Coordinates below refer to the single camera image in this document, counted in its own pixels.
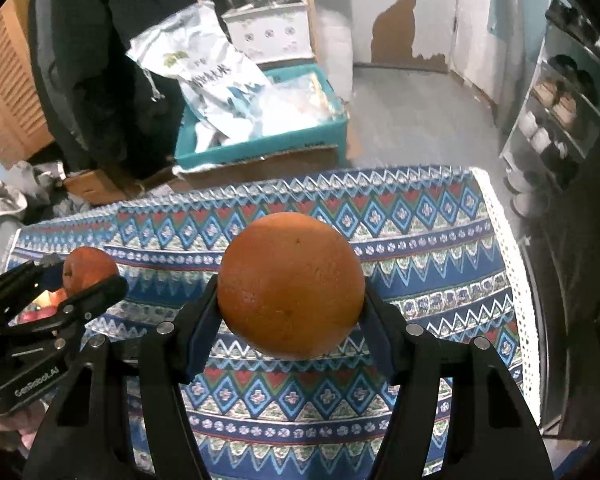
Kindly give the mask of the person's left hand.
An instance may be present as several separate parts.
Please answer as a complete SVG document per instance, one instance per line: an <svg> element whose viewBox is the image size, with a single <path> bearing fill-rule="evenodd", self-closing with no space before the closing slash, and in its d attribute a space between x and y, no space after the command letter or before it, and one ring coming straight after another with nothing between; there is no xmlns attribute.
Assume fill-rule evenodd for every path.
<svg viewBox="0 0 600 480"><path fill-rule="evenodd" d="M37 400L19 412L0 416L0 450L30 451L45 414L45 404Z"/></svg>

